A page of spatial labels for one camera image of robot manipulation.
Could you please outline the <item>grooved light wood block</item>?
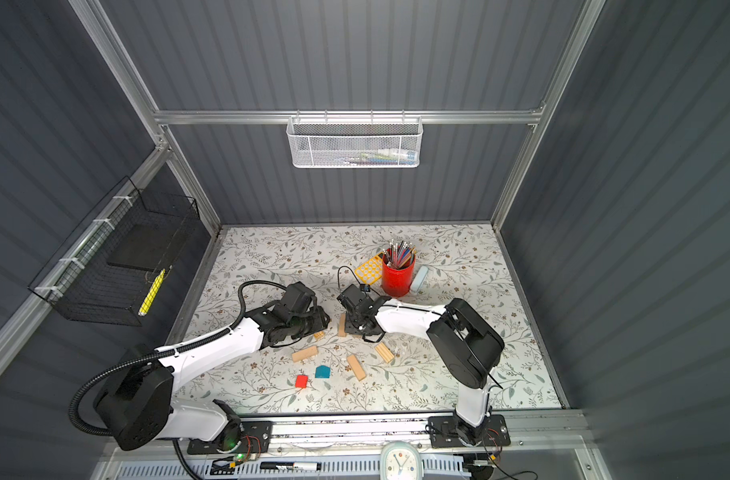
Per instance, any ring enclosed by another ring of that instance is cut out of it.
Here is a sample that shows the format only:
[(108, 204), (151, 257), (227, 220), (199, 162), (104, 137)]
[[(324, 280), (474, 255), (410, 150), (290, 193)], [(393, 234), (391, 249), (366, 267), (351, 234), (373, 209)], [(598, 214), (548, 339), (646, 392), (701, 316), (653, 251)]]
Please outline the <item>grooved light wood block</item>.
[(391, 364), (396, 358), (395, 354), (384, 343), (378, 343), (374, 350), (386, 364)]

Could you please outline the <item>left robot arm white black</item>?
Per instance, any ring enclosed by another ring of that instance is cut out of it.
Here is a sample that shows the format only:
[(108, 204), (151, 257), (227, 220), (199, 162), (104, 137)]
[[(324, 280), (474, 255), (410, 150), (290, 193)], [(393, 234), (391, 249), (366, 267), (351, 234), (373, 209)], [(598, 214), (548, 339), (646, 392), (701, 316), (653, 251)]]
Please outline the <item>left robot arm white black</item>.
[(267, 348), (290, 346), (325, 330), (330, 317), (301, 282), (280, 299), (253, 310), (239, 302), (229, 325), (172, 346), (132, 350), (105, 377), (94, 410), (118, 446), (135, 450), (154, 440), (190, 439), (236, 452), (247, 445), (239, 416), (223, 401), (180, 400), (175, 393), (196, 377)]

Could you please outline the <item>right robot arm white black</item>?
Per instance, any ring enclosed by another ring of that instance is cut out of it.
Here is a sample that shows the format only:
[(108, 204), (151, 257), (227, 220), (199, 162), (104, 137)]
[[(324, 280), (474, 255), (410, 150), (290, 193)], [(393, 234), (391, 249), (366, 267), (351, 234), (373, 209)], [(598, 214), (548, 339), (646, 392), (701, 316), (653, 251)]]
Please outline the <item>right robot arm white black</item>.
[(415, 305), (388, 296), (373, 298), (355, 285), (337, 300), (348, 325), (366, 341), (378, 342), (387, 334), (429, 341), (458, 382), (456, 417), (470, 428), (483, 424), (490, 390), (497, 385), (493, 370), (505, 342), (468, 302), (454, 298), (446, 305)]

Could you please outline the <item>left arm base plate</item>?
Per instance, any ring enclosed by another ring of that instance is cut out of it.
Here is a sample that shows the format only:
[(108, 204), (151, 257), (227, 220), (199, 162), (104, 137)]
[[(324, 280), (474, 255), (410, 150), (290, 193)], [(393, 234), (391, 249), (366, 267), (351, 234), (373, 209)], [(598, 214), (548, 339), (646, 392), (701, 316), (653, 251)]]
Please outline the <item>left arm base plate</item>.
[(189, 455), (258, 455), (268, 451), (272, 430), (273, 423), (269, 421), (242, 421), (240, 425), (229, 423), (225, 430), (212, 441), (191, 440), (186, 453)]

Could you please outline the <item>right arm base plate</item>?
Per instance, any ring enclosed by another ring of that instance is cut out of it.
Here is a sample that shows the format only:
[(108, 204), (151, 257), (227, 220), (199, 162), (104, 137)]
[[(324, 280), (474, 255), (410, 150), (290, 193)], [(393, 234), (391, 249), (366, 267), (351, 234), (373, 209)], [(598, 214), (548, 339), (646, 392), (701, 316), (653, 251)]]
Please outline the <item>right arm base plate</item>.
[(478, 426), (472, 426), (455, 414), (432, 416), (427, 420), (425, 431), (433, 448), (493, 449), (511, 445), (509, 429), (502, 415), (488, 414)]

